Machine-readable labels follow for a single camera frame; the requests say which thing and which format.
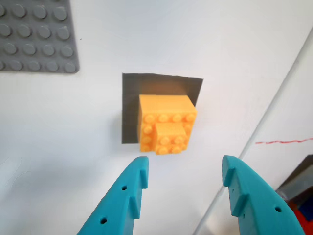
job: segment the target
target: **gray lego baseplate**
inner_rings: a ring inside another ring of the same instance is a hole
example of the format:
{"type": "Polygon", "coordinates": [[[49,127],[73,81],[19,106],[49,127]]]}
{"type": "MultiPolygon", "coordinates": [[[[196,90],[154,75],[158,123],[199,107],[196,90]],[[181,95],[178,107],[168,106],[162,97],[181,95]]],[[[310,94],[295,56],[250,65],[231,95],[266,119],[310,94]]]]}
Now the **gray lego baseplate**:
{"type": "Polygon", "coordinates": [[[69,0],[0,0],[0,71],[78,70],[69,0]]]}

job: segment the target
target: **dark gray square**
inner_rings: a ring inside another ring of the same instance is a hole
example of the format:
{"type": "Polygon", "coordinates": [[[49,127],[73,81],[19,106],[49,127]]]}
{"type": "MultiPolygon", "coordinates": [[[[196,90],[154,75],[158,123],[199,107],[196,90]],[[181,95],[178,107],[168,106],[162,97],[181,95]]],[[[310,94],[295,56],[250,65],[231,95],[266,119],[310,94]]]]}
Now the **dark gray square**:
{"type": "Polygon", "coordinates": [[[188,95],[196,106],[202,78],[124,73],[122,97],[122,143],[138,143],[137,126],[140,94],[188,95]]]}

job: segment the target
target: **lego stud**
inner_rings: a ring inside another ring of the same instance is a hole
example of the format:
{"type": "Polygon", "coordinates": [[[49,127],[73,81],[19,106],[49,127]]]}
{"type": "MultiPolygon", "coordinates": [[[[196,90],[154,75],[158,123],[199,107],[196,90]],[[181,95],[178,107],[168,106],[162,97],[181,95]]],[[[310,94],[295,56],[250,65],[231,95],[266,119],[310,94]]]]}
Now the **lego stud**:
{"type": "Polygon", "coordinates": [[[183,143],[183,141],[184,141],[184,138],[182,136],[177,136],[174,140],[174,143],[180,144],[180,143],[183,143]]]}
{"type": "Polygon", "coordinates": [[[166,147],[159,148],[157,151],[158,154],[168,154],[168,150],[166,147]]]}
{"type": "Polygon", "coordinates": [[[144,137],[144,138],[142,138],[142,142],[143,143],[150,143],[151,142],[151,137],[149,137],[149,136],[146,136],[146,137],[144,137]]]}
{"type": "Polygon", "coordinates": [[[187,122],[193,122],[195,119],[196,119],[196,116],[193,115],[193,114],[189,114],[189,115],[186,117],[187,122]]]}
{"type": "Polygon", "coordinates": [[[180,153],[181,152],[181,148],[179,146],[175,146],[172,149],[172,153],[180,153]]]}
{"type": "Polygon", "coordinates": [[[143,133],[150,134],[152,132],[152,126],[147,125],[143,128],[143,133]]]}
{"type": "Polygon", "coordinates": [[[181,121],[181,115],[180,114],[175,114],[173,117],[173,122],[180,122],[181,121]]]}
{"type": "Polygon", "coordinates": [[[155,121],[155,117],[154,117],[153,115],[151,115],[151,114],[149,114],[149,115],[147,115],[147,116],[145,117],[145,122],[148,123],[148,124],[151,124],[151,123],[153,123],[154,121],[155,121]]]}
{"type": "Polygon", "coordinates": [[[150,151],[150,147],[147,146],[147,145],[144,145],[144,146],[142,146],[141,151],[142,152],[149,152],[150,151]]]}
{"type": "Polygon", "coordinates": [[[170,138],[168,137],[163,137],[161,140],[160,140],[160,144],[162,145],[167,145],[170,143],[170,138]]]}
{"type": "Polygon", "coordinates": [[[168,121],[168,116],[165,114],[162,114],[158,117],[159,122],[167,122],[168,121]]]}

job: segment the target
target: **lego brick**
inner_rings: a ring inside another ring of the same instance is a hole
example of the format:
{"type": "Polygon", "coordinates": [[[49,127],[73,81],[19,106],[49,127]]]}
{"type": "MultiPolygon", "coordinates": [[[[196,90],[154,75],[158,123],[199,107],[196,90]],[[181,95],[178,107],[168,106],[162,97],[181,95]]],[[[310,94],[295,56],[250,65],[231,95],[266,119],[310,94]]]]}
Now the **lego brick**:
{"type": "Polygon", "coordinates": [[[153,145],[156,154],[180,153],[187,149],[188,136],[180,123],[157,123],[153,145]]]}
{"type": "Polygon", "coordinates": [[[180,153],[188,140],[197,110],[186,95],[140,95],[138,139],[140,151],[180,153]]]}
{"type": "Polygon", "coordinates": [[[0,71],[78,70],[69,0],[0,1],[0,71]]]}
{"type": "Polygon", "coordinates": [[[196,106],[203,79],[159,74],[123,74],[122,143],[138,143],[140,94],[187,95],[196,106]]]}

